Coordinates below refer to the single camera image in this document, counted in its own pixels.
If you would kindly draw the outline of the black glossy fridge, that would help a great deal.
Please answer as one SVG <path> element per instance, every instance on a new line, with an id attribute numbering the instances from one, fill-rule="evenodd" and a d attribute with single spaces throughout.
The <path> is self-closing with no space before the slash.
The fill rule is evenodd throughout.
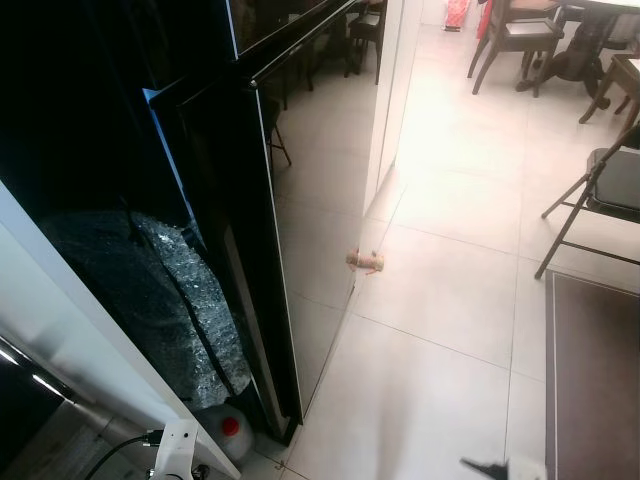
<path id="1" fill-rule="evenodd" d="M 0 182 L 38 228 L 129 210 L 182 229 L 253 380 L 223 404 L 302 428 L 396 163 L 392 0 L 0 0 Z"/>

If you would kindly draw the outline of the grey metal folding chair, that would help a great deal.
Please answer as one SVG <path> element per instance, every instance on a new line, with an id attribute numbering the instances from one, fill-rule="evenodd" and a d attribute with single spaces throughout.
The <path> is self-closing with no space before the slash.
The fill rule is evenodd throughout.
<path id="1" fill-rule="evenodd" d="M 557 201 L 544 210 L 541 218 L 548 218 L 559 206 L 566 206 L 570 214 L 564 219 L 557 237 L 554 238 L 547 255 L 541 260 L 534 278 L 541 276 L 549 268 L 550 261 L 561 246 L 596 253 L 608 259 L 639 264 L 617 253 L 596 250 L 585 244 L 568 241 L 566 236 L 582 211 L 595 212 L 607 218 L 631 223 L 640 223 L 640 124 L 627 128 L 608 148 L 595 148 L 588 157 L 588 169 L 575 183 L 563 192 Z"/>

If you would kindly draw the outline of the brown floor rug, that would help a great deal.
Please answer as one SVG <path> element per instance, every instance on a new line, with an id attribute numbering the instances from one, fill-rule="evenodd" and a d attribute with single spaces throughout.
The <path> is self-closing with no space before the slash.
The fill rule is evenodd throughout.
<path id="1" fill-rule="evenodd" d="M 640 298 L 549 271 L 550 480 L 640 479 Z"/>

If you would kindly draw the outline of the red and white ornament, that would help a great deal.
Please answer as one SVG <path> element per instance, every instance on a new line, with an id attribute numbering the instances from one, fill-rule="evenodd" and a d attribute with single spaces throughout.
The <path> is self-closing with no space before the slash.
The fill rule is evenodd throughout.
<path id="1" fill-rule="evenodd" d="M 466 24 L 472 0 L 445 0 L 443 29 L 447 32 L 461 32 Z"/>

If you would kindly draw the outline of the clear bubble wrap sheet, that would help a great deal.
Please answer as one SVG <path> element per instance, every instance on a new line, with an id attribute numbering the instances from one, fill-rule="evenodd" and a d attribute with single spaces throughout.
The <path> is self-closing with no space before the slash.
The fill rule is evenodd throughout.
<path id="1" fill-rule="evenodd" d="M 192 410 L 250 387 L 236 316 L 182 229 L 142 212 L 51 215 L 38 228 Z"/>

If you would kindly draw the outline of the plastic jug with red cap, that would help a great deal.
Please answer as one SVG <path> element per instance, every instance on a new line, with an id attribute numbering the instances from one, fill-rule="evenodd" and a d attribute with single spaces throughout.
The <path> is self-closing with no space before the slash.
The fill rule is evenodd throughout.
<path id="1" fill-rule="evenodd" d="M 252 451 L 255 442 L 252 425 L 232 404 L 215 404 L 195 411 L 195 417 L 229 460 L 241 463 Z"/>

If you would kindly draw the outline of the dark wooden dining chair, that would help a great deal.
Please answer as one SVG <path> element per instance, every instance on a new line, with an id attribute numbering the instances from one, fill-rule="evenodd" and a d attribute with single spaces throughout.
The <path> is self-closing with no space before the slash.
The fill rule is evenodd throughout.
<path id="1" fill-rule="evenodd" d="M 477 0 L 486 6 L 488 17 L 481 20 L 479 38 L 468 67 L 467 78 L 475 78 L 472 95 L 479 93 L 486 73 L 500 52 L 521 52 L 520 78 L 529 76 L 532 59 L 538 52 L 550 55 L 563 38 L 563 29 L 553 22 L 559 0 Z"/>

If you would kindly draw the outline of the dark wooden stool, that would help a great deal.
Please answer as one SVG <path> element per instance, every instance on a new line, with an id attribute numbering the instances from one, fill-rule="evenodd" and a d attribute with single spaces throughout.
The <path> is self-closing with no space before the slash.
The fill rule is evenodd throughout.
<path id="1" fill-rule="evenodd" d="M 634 54 L 616 54 L 611 59 L 611 65 L 605 72 L 603 81 L 599 82 L 598 88 L 593 95 L 588 110 L 579 118 L 579 124 L 585 124 L 593 116 L 595 110 L 609 108 L 605 105 L 609 88 L 617 84 L 625 92 L 625 97 L 621 105 L 614 113 L 622 113 L 623 109 L 630 106 L 627 118 L 623 122 L 623 128 L 628 129 L 636 123 L 640 113 L 640 70 L 639 59 Z"/>

